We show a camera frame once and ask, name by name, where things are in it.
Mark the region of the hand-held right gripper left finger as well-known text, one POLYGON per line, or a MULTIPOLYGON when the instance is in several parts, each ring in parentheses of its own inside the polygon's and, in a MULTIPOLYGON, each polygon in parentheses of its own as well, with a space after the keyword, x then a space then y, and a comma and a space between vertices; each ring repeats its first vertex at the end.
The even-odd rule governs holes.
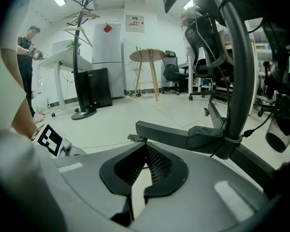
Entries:
POLYGON ((99 214, 125 227, 134 220, 132 186, 145 164, 146 144, 55 160, 65 182, 99 214))

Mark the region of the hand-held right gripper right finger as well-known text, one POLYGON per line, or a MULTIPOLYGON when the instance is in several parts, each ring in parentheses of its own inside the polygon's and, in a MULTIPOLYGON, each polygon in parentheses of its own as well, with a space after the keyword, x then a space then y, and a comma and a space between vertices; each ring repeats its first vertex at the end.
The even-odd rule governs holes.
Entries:
POLYGON ((136 232, 252 232, 269 216, 279 197, 265 193, 220 161, 150 142, 180 157, 188 178, 167 197, 150 198, 130 228, 136 232))

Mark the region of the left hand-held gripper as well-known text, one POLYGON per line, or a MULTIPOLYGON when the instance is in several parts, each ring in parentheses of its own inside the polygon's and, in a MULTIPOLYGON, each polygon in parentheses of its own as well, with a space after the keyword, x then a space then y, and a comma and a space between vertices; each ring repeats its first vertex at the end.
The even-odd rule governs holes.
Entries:
POLYGON ((52 158, 85 155, 86 152, 74 146, 64 134, 53 125, 45 123, 37 128, 31 137, 35 145, 47 148, 52 158))

